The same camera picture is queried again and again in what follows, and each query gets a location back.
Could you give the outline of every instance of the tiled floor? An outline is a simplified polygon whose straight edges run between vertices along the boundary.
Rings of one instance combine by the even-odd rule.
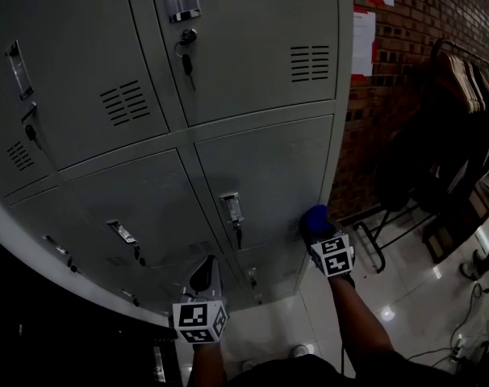
[[[369,219],[367,224],[377,225],[380,216]],[[417,212],[401,217],[383,231],[380,241],[388,242],[423,217]],[[453,329],[465,318],[474,286],[459,274],[458,265],[469,260],[476,248],[489,248],[489,220],[439,265],[433,263],[421,243],[419,227],[384,250],[387,266],[381,274],[374,270],[378,257],[371,255],[371,247],[361,244],[364,241],[361,231],[354,239],[357,260],[352,276],[357,291],[387,329],[395,349],[409,357],[447,347]],[[480,283],[483,288],[488,287],[489,274]],[[458,334],[467,337],[467,346],[473,354],[475,346],[489,339],[489,294],[474,300],[469,320]],[[239,374],[243,360],[261,363],[285,358],[290,347],[297,344],[306,344],[314,354],[340,368],[341,337],[332,292],[312,262],[294,297],[232,314],[221,343],[228,377]],[[192,348],[182,343],[177,346],[186,384]],[[415,361],[433,364],[447,354],[437,352]],[[437,367],[453,371],[454,365],[445,360]],[[348,358],[345,375],[354,376]]]

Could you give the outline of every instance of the locker door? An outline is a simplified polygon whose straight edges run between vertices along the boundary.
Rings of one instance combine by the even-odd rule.
[[[138,240],[149,266],[219,253],[174,150],[88,175],[70,185],[101,223],[117,221]]]
[[[0,196],[5,197],[51,172],[38,148],[27,140],[0,91]]]
[[[212,197],[237,251],[219,196],[238,192],[244,221],[242,249],[290,242],[299,218],[318,203],[332,116],[304,119],[196,144]]]
[[[295,292],[304,254],[303,241],[297,240],[240,251],[236,257],[256,301],[273,302]]]
[[[12,214],[56,257],[66,264],[56,245],[66,250],[78,270],[98,285],[126,297],[137,291],[142,267],[132,252],[107,233],[98,221],[73,204],[73,196],[54,188],[14,204]]]
[[[181,284],[189,275],[193,262],[148,268],[140,281],[138,298],[140,304],[158,314],[171,312],[172,304],[178,302]],[[223,257],[219,257],[219,271],[224,285],[224,296],[233,297],[240,290],[237,280]]]
[[[337,0],[199,0],[201,16],[171,23],[156,0],[161,29],[190,125],[335,96]],[[193,90],[175,54],[184,29]]]
[[[0,0],[0,83],[58,169],[167,132],[128,0]]]

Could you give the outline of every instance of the brick wall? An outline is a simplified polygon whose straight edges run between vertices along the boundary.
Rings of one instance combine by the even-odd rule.
[[[373,76],[352,82],[341,154],[329,201],[332,218],[376,205],[376,164],[387,143],[419,108],[433,43],[453,40],[489,60],[489,0],[395,0],[376,13],[378,47]]]

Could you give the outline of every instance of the key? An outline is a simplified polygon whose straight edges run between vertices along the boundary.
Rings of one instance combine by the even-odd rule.
[[[190,62],[189,55],[182,55],[182,65],[183,65],[183,71],[189,77],[190,83],[193,86],[193,90],[196,91],[196,86],[194,85],[193,77],[190,75],[193,72],[193,64]]]

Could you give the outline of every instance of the clothing rack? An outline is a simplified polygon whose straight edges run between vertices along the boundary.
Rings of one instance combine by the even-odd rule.
[[[431,77],[433,77],[433,74],[435,73],[435,70],[436,70],[436,67],[437,67],[438,54],[440,53],[440,51],[443,49],[444,46],[450,46],[451,48],[457,49],[459,52],[466,53],[467,55],[469,55],[469,56],[475,58],[476,60],[478,60],[480,63],[484,63],[487,66],[488,71],[489,71],[489,61],[488,60],[486,60],[483,57],[477,55],[476,53],[472,52],[471,50],[469,50],[467,48],[464,48],[460,44],[454,43],[452,40],[439,39],[433,45],[433,49],[431,51],[431,56],[430,56],[430,59],[429,59],[429,70],[428,70],[429,79],[428,79],[428,84],[427,84],[427,86],[425,88],[425,91],[424,91],[424,102],[429,101],[428,98],[429,98],[429,93],[430,93],[430,90],[431,90],[431,84],[432,84],[431,82],[433,81],[433,79]],[[381,273],[384,270],[384,268],[386,267],[386,264],[387,264],[386,263],[386,259],[385,259],[384,255],[382,253],[382,250],[384,248],[392,245],[394,242],[396,242],[399,239],[403,238],[405,235],[409,234],[411,231],[414,231],[420,225],[422,225],[426,221],[430,220],[430,218],[432,218],[433,216],[435,216],[435,214],[429,214],[427,217],[425,217],[424,219],[422,219],[421,221],[419,221],[416,225],[414,225],[413,227],[409,228],[408,230],[406,230],[404,233],[400,234],[396,238],[392,239],[389,243],[385,243],[384,245],[382,245],[381,247],[379,247],[379,245],[377,243],[377,239],[378,239],[379,235],[381,234],[382,229],[386,225],[394,222],[395,220],[397,220],[398,218],[404,216],[405,214],[411,213],[413,210],[415,210],[418,207],[419,207],[419,205],[416,204],[416,205],[408,208],[404,212],[402,212],[400,214],[397,214],[395,217],[393,217],[391,219],[389,219],[390,218],[391,211],[387,210],[387,212],[384,214],[384,216],[382,218],[381,223],[377,227],[372,228],[372,229],[369,229],[368,226],[361,219],[358,222],[355,222],[353,224],[353,229],[355,231],[357,231],[358,228],[361,228],[365,232],[366,238],[368,238],[368,240],[372,244],[372,247],[374,247],[374,250],[377,253],[379,259],[381,260],[381,266],[378,267],[378,268],[376,268],[377,273]]]

